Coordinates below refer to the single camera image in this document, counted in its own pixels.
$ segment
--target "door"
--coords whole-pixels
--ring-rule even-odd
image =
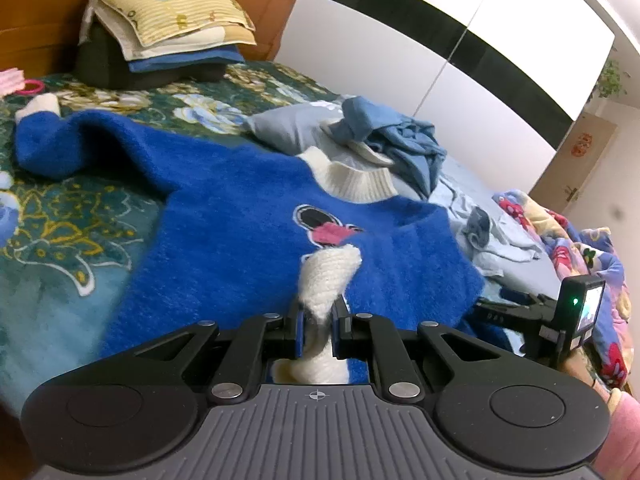
[[[581,113],[529,193],[530,197],[541,206],[562,213],[580,195],[580,188],[616,128],[614,123],[593,114]]]

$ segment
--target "ribbed gray grip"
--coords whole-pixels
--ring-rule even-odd
[[[45,466],[34,480],[90,480]],[[111,480],[492,480],[458,456],[418,408],[380,400],[363,386],[265,384],[237,406],[219,406],[165,459]],[[596,480],[587,467],[549,476]]]

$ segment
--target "green floral blanket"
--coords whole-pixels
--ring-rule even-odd
[[[63,115],[97,108],[163,130],[233,146],[246,116],[338,96],[283,65],[230,65],[214,84],[152,91],[43,79]],[[17,167],[14,114],[0,100],[0,398],[16,411],[39,383],[92,359],[111,313],[153,237],[161,200],[139,175],[92,170],[52,182]]]

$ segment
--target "colorful blanket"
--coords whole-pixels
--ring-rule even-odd
[[[600,377],[610,387],[623,386],[633,359],[627,325],[631,302],[625,269],[613,247],[610,230],[578,231],[565,217],[544,209],[519,190],[496,194],[494,200],[532,236],[539,237],[558,278],[596,274],[606,280],[593,345],[600,361]]]

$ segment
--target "pink hair tie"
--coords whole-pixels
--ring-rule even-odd
[[[42,81],[38,81],[37,79],[25,79],[24,80],[25,89],[24,90],[16,90],[15,94],[17,95],[34,95],[44,90],[44,83]]]

